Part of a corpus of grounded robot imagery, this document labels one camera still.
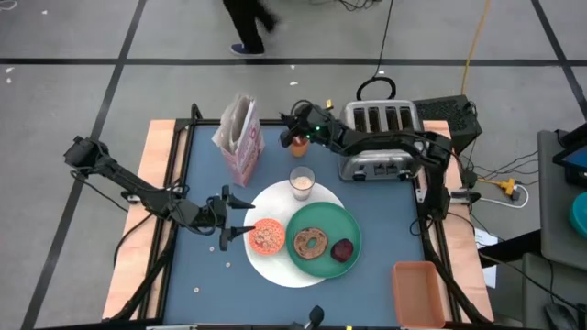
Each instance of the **green container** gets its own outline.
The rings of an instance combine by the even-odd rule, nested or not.
[[[297,233],[306,228],[318,228],[328,238],[326,251],[317,258],[298,256],[294,248]],[[353,253],[346,262],[330,257],[330,250],[339,240],[346,238],[353,245]],[[302,271],[321,278],[335,278],[350,270],[360,254],[359,225],[344,208],[333,203],[311,203],[296,212],[285,231],[285,246],[293,263]]]

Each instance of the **toaster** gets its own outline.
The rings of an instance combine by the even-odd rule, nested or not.
[[[347,104],[339,120],[359,132],[422,131],[422,122],[410,101],[357,101]],[[419,150],[422,142],[416,142]],[[340,156],[338,174],[343,181],[404,180],[419,169],[412,156],[400,149],[365,150],[358,155]]]

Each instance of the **orange bin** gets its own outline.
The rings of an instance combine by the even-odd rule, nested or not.
[[[395,314],[400,326],[442,328],[445,324],[437,269],[430,261],[397,262],[392,270]]]

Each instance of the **person's leg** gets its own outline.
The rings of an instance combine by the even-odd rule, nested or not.
[[[277,17],[271,13],[260,0],[254,0],[255,17],[263,24],[268,32],[272,32],[277,25]]]
[[[261,54],[265,51],[263,42],[259,37],[257,31],[257,24],[255,23],[255,7],[256,0],[223,0],[224,6],[227,8],[232,22],[237,29],[238,36],[242,41],[244,50],[250,54]],[[240,53],[233,45],[232,50]]]

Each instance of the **red fruit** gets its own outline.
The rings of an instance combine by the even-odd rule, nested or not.
[[[348,239],[343,238],[332,247],[330,257],[338,262],[347,262],[352,256],[352,250],[352,243]]]

